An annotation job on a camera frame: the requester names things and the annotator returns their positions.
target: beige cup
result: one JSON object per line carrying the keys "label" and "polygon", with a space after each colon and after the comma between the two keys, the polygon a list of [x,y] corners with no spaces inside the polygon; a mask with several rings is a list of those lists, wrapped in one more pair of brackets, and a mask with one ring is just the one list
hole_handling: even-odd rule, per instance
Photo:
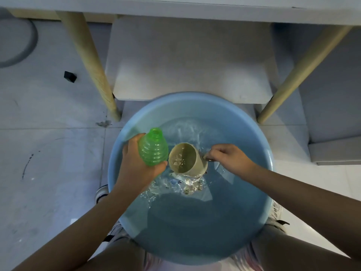
{"label": "beige cup", "polygon": [[169,153],[169,166],[175,173],[199,178],[206,172],[208,162],[190,143],[179,143]]}

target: green plastic bottle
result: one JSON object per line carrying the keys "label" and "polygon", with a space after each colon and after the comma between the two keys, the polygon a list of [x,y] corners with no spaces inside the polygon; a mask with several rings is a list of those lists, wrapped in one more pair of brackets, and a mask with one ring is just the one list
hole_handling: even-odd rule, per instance
{"label": "green plastic bottle", "polygon": [[148,166],[168,159],[168,144],[160,128],[152,128],[138,141],[139,155]]}

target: hand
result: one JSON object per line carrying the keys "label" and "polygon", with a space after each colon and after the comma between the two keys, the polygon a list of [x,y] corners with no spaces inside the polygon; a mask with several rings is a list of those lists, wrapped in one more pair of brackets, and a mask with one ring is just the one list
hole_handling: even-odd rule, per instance
{"label": "hand", "polygon": [[212,146],[205,157],[218,161],[229,172],[241,178],[245,178],[257,166],[241,149],[229,143]]}
{"label": "hand", "polygon": [[147,166],[138,153],[138,141],[145,133],[131,138],[123,147],[123,159],[114,189],[125,190],[133,196],[145,191],[153,179],[162,173],[167,161],[152,167]]}

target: wooden table leg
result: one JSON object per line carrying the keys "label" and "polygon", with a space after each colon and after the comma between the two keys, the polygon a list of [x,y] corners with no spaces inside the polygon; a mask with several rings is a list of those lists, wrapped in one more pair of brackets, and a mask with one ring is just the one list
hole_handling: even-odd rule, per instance
{"label": "wooden table leg", "polygon": [[95,48],[87,22],[82,12],[56,12],[68,30],[85,68],[102,96],[111,116],[120,121],[121,114],[115,104],[113,93],[106,78],[98,52]]}
{"label": "wooden table leg", "polygon": [[326,27],[312,43],[304,56],[296,63],[294,69],[280,85],[277,92],[268,102],[257,118],[264,123],[293,91],[311,74],[311,72],[327,57],[336,45],[346,36],[352,26]]}

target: blue plastic basin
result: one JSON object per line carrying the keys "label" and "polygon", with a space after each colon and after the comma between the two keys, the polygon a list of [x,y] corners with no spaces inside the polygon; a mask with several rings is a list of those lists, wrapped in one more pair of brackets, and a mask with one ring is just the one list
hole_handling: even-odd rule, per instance
{"label": "blue plastic basin", "polygon": [[[206,120],[226,134],[228,143],[237,145],[255,163],[273,170],[268,142],[243,110],[213,95],[185,92],[152,101],[126,123],[111,152],[109,190],[117,180],[125,141],[184,117]],[[146,251],[175,263],[208,264],[235,253],[262,228],[272,200],[239,178],[233,184],[221,177],[205,178],[213,181],[209,186],[212,200],[165,194],[149,208],[138,196],[120,218],[124,229]]]}

